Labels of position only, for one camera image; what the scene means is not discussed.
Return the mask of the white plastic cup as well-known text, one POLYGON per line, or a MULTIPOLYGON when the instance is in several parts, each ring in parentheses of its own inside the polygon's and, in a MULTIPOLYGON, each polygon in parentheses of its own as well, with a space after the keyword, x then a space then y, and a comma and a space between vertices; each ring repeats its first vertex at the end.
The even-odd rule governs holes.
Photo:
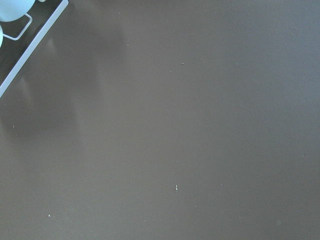
POLYGON ((3 43, 3 29, 2 29, 2 26, 0 25, 0 47, 2 46, 2 43, 3 43))

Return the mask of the light blue plastic cup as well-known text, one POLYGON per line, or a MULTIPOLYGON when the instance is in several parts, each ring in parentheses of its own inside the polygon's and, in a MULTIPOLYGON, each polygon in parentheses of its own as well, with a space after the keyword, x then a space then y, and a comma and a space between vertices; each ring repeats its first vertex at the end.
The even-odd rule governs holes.
POLYGON ((35 0, 0 0, 0 21, 12 22, 24 16, 35 0))

